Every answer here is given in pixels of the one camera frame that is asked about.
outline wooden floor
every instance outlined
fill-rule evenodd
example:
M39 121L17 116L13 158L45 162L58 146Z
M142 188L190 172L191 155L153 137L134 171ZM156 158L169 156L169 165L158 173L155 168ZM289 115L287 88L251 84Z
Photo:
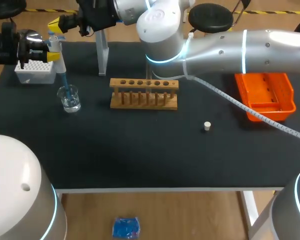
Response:
M199 0L233 9L237 0ZM27 0L30 9L76 10L75 0ZM252 0L247 10L300 11L300 0ZM24 12L14 18L18 29L33 29L48 37L47 23L59 13ZM244 14L234 31L243 29L283 29L293 31L299 14ZM184 24L187 35L191 26ZM139 41L135 25L107 29L108 41ZM65 34L67 41L92 42L77 30ZM261 212L272 196L271 191L256 191ZM63 201L68 219L68 240L111 239L115 217L139 217L141 240L244 240L247 239L239 201L235 192L182 193L99 193L71 194Z

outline orange plastic tray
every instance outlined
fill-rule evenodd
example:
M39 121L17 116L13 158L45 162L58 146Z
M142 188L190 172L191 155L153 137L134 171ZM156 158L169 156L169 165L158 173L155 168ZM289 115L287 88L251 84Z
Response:
M294 89L285 73L235 74L242 103L274 121L284 121L296 111ZM247 113L253 122L258 118Z

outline black tablecloth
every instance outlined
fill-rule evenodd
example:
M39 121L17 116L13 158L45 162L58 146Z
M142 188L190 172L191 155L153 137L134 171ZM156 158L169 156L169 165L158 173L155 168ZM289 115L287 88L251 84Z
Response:
M178 111L110 109L110 78L144 78L139 43L109 44L106 77L95 43L63 43L81 110L63 111L53 85L21 85L14 66L0 76L0 134L25 143L57 189L283 187L300 171L300 139L264 123L204 86L180 80ZM240 99L233 75L199 76ZM300 131L300 76L289 75ZM202 133L205 121L212 123Z

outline white table frame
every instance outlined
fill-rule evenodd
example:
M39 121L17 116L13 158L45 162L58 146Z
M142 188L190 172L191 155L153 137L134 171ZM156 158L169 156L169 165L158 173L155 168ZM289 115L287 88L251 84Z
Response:
M144 193L144 192L240 192L244 217L248 228L249 240L259 240L268 227L271 227L270 207L275 196L259 215L253 191L281 191L283 187L138 187L138 188L83 188L56 189L62 199L63 194L97 194L97 193Z

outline wooden test tube rack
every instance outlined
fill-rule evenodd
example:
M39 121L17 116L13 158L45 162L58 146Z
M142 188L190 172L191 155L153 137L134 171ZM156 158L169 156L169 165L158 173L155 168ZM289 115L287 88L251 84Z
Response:
M110 104L112 109L178 109L178 80L111 78L110 87L114 89ZM124 89L136 89L137 92L124 92Z

